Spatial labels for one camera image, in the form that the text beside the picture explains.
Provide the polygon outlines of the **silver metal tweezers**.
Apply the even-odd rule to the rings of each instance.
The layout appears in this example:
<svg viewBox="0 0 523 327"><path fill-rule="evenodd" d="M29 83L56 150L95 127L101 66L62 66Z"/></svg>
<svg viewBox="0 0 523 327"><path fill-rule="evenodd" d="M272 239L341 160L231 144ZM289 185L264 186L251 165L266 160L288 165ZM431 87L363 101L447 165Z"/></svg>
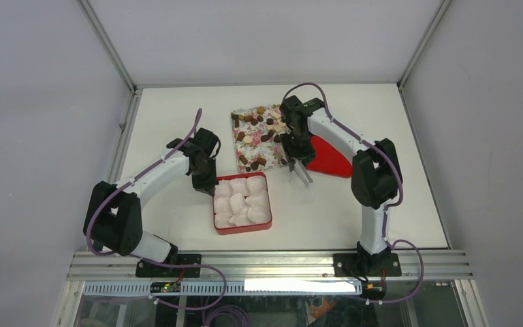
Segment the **silver metal tweezers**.
<svg viewBox="0 0 523 327"><path fill-rule="evenodd" d="M313 179L311 178L305 166L299 160L295 160L294 172L297 174L306 188L309 188L313 184Z"/></svg>

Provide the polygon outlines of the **red square chocolate box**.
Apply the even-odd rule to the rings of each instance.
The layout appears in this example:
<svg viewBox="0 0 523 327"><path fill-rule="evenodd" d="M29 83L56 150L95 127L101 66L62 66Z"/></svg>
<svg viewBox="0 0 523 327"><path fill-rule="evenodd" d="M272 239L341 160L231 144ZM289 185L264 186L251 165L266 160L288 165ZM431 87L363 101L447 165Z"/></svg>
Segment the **red square chocolate box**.
<svg viewBox="0 0 523 327"><path fill-rule="evenodd" d="M266 175L221 176L213 196L213 226L220 235L258 232L272 227Z"/></svg>

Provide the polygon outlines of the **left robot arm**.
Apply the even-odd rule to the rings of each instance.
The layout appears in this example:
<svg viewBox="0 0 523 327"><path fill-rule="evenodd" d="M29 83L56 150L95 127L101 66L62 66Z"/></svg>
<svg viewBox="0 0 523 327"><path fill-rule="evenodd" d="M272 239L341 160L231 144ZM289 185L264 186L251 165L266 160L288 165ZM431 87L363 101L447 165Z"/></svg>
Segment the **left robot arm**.
<svg viewBox="0 0 523 327"><path fill-rule="evenodd" d="M116 253L151 263L162 277L178 267L176 245L144 231L142 209L170 183L190 176L195 191L214 196L218 185L216 157L219 137L200 128L184 139L177 138L153 163L132 177L116 183L101 181L92 190L83 234L89 248L99 243L106 255Z"/></svg>

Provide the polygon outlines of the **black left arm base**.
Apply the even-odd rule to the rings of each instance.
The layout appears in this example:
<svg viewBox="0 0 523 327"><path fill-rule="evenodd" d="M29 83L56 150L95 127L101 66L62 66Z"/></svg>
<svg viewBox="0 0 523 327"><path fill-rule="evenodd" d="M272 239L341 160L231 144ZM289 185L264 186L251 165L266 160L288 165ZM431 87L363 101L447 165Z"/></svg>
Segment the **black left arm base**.
<svg viewBox="0 0 523 327"><path fill-rule="evenodd" d="M136 266L137 278L198 278L201 274L200 254L176 254L172 262L156 264L147 259L141 259Z"/></svg>

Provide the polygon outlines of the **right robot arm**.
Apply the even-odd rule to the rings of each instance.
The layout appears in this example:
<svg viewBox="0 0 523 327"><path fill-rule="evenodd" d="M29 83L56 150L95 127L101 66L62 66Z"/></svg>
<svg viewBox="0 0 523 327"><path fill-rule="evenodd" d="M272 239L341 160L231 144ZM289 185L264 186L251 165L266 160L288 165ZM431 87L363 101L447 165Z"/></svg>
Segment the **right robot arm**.
<svg viewBox="0 0 523 327"><path fill-rule="evenodd" d="M285 160L304 184L313 182L306 171L317 156L313 136L333 146L351 164L351 190L362 206L357 266L366 276L377 274L392 250L387 239L388 211L402 199L403 179L394 143L387 138L369 142L335 119L318 98L301 102L296 96L286 97L279 109L289 129L281 135Z"/></svg>

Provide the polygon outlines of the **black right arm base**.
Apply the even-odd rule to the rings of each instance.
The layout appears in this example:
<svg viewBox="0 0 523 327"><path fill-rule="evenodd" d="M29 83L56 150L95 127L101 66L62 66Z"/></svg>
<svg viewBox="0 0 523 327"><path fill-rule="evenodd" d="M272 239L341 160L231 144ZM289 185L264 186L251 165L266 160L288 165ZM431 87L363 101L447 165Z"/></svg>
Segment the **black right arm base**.
<svg viewBox="0 0 523 327"><path fill-rule="evenodd" d="M360 244L356 250L333 255L336 277L400 277L401 265L396 253L389 248L369 254Z"/></svg>

